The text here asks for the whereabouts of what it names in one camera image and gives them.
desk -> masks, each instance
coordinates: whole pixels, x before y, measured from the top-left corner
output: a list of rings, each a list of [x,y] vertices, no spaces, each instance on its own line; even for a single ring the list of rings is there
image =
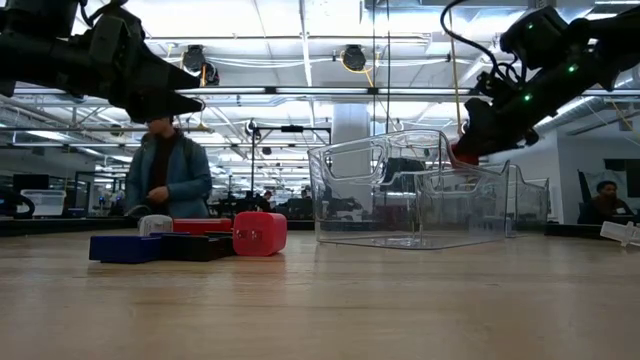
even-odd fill
[[[317,245],[211,263],[87,260],[87,233],[0,241],[3,359],[638,359],[640,252],[530,237]]]

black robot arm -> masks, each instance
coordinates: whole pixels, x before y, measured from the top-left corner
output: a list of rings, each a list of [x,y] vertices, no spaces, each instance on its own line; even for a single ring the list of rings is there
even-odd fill
[[[640,63],[640,46],[623,40],[638,31],[640,7],[570,24],[552,7],[523,17],[501,36],[500,47],[538,72],[520,82],[483,72],[475,89],[491,104],[479,98],[465,103],[469,122],[455,152],[481,156],[518,148],[523,140],[535,144],[538,122],[596,84],[612,91],[620,72]]]
[[[86,2],[8,0],[0,8],[0,94],[12,96],[21,81],[96,96],[140,123],[202,110],[174,92],[200,80],[151,53],[140,19],[122,8],[127,1],[112,0],[90,17]],[[79,4],[90,28],[71,36]]]

